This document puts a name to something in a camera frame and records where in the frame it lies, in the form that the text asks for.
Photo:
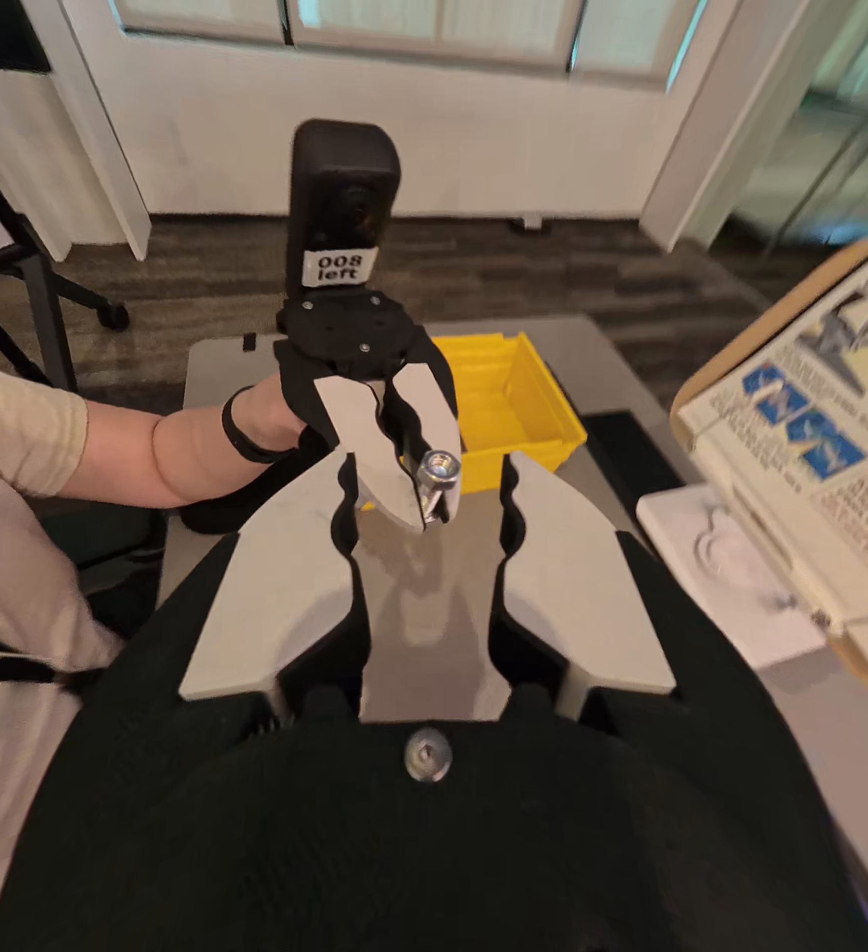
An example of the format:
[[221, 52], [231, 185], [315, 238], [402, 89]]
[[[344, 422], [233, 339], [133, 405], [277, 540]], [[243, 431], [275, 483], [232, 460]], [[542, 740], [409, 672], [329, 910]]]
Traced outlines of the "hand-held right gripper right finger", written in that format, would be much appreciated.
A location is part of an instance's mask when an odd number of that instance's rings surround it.
[[670, 695], [673, 672], [607, 516], [523, 452], [503, 460], [499, 498], [488, 655], [509, 687]]

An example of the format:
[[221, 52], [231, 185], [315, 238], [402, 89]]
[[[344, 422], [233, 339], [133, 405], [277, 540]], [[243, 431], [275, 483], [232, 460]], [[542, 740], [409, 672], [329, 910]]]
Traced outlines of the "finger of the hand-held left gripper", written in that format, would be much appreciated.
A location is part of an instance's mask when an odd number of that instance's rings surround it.
[[361, 496], [404, 530], [422, 532], [415, 483], [382, 430], [373, 387], [341, 376], [319, 378], [315, 387], [340, 446], [355, 458]]
[[[393, 423], [402, 460], [415, 488], [418, 464], [429, 450], [446, 450], [462, 461], [463, 449], [456, 411], [426, 363], [406, 363], [385, 388], [383, 409]], [[452, 521], [460, 504], [462, 473], [448, 498]]]

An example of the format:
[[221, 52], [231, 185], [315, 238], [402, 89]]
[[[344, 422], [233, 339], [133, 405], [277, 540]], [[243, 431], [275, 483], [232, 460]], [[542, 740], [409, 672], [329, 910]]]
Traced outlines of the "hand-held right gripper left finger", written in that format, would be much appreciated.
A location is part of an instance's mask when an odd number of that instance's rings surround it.
[[252, 515], [238, 539], [179, 688], [186, 701], [261, 693], [303, 702], [321, 686], [359, 702], [369, 613], [354, 455], [332, 452]]

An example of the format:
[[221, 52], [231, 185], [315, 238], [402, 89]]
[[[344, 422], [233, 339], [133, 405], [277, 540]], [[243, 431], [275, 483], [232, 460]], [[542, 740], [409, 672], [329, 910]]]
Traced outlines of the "steel hex nut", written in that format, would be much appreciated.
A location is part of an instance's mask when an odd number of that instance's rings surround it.
[[420, 486], [429, 490], [447, 491], [460, 480], [460, 458], [446, 450], [429, 450], [418, 464], [416, 479]]

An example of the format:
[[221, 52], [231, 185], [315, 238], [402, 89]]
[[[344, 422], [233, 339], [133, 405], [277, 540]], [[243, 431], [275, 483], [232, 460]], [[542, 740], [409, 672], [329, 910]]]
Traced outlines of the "yellow plastic bin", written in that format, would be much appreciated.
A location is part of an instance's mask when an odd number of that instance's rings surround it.
[[497, 490], [502, 459], [520, 450], [555, 471], [585, 429], [529, 337], [497, 332], [439, 337], [452, 373], [462, 441], [462, 494]]

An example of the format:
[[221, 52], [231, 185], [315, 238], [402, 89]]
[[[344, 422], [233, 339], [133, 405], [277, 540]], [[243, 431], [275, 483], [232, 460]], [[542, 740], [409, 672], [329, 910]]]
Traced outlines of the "person's left forearm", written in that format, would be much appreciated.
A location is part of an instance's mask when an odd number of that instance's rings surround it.
[[60, 495], [170, 509], [241, 489], [270, 464], [250, 461], [237, 450], [226, 434], [223, 411], [157, 416], [88, 403], [83, 454]]

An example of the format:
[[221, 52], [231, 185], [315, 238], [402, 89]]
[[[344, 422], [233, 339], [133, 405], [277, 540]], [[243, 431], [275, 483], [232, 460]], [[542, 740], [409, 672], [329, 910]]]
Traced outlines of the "person's left hand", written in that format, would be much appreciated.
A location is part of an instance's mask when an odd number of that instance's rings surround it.
[[229, 404], [229, 417], [257, 455], [297, 449], [307, 427], [286, 402], [278, 371], [235, 394]]

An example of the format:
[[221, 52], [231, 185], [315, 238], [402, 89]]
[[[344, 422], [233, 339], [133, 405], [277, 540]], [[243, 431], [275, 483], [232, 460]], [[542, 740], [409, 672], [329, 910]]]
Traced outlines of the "black wristband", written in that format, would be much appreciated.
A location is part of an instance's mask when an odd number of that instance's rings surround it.
[[237, 425], [233, 417], [233, 408], [237, 399], [250, 390], [251, 387], [241, 387], [236, 390], [225, 402], [221, 412], [221, 422], [226, 439], [237, 454], [244, 460], [259, 466], [272, 466], [285, 455], [298, 448], [301, 439], [300, 431], [289, 430], [288, 435], [295, 438], [294, 444], [281, 449], [266, 448], [254, 442]]

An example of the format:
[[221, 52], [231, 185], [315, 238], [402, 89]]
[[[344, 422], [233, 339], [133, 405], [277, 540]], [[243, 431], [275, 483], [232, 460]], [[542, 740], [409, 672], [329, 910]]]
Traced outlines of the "white plastic tray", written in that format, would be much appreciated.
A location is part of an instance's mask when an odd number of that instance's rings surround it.
[[642, 496], [636, 518], [682, 589], [755, 670], [814, 653], [826, 637], [714, 490]]

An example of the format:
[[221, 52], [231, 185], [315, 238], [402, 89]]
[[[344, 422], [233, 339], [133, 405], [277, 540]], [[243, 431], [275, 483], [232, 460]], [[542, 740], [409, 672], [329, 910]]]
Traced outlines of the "black rolling stand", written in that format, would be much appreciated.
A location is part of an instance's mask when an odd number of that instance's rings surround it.
[[116, 332], [129, 329], [126, 306], [57, 274], [47, 256], [19, 245], [0, 250], [0, 275], [14, 277], [26, 287], [43, 368], [23, 353], [1, 324], [0, 354], [27, 381], [78, 392], [60, 300], [88, 308], [102, 327]]

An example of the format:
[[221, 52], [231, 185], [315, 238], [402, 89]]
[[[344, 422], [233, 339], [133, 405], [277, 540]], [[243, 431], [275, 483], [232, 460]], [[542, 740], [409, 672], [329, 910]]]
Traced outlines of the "large window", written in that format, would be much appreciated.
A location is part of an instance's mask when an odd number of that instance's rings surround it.
[[701, 1], [115, 1], [126, 32], [599, 73], [668, 88]]

